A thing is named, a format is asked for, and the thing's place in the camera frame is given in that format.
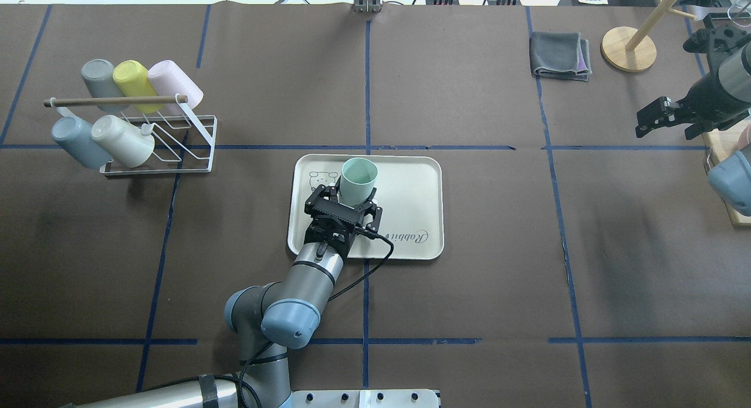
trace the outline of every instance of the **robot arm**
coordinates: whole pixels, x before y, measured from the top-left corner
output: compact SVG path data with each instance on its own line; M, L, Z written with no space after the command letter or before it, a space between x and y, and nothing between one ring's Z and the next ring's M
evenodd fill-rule
M684 50L706 54L709 73L699 79L682 100L668 97L652 101L636 114L636 136L641 138L660 127L692 123L686 139L703 132L726 130L749 115L751 107L751 36L734 26L716 28L713 15L703 22L706 28L693 33Z
M305 213L312 221L286 280L246 288L227 301L225 322L239 336L239 358L244 365L241 373L191 377L159 389L78 407L290 408L287 347L306 346L326 304L359 282L330 296L357 235L384 239L378 235L383 210L373 202L375 188L356 207L340 204L338 189L338 184L321 185L306 200ZM368 215L373 219L370 222L365 221Z
M706 54L709 73L699 79L682 100L660 97L636 114L636 136L660 127L692 123L685 130L692 140L711 130L727 130L749 115L751 107L751 35L734 26L716 28L713 17L706 28L684 42L687 52ZM714 191L743 215L751 215L751 146L736 151L708 174Z

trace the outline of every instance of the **bear illustration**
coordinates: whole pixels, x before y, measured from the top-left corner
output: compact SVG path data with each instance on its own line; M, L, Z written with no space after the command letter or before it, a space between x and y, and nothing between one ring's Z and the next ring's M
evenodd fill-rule
M336 183L339 177L338 172L310 172L310 191L316 191L319 185L328 186L330 183Z

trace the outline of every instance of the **gray towel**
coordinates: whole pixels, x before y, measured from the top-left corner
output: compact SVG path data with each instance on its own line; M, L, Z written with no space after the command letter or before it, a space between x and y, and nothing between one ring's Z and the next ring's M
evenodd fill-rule
M537 76L586 82L592 73L590 42L579 33L534 31L529 63Z

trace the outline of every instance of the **round wooden base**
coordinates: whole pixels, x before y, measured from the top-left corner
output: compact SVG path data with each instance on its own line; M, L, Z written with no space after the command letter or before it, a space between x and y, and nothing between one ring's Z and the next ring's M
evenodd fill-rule
M604 59L615 68L627 72L641 72L652 66L657 58L657 48L649 36L645 36L633 52L625 50L625 44L634 34L636 28L630 26L618 26L608 31L600 46Z

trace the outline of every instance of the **wooden board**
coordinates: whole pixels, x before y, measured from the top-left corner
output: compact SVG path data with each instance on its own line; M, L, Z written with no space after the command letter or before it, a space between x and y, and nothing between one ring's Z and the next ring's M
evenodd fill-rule
M603 37L600 45L604 59L615 68L626 72L641 72L654 65L657 48L649 36L644 37L632 52L625 50L625 45L636 34L637 29L630 26L612 28Z
M739 122L729 130L713 130L703 135L706 146L712 150L711 160L713 166L720 164L724 159L730 157L737 151L738 140L741 133L751 124L750 121L745 120ZM730 215L730 222L735 226L751 226L751 217L742 215L735 211L729 204L725 204L728 208L728 214Z

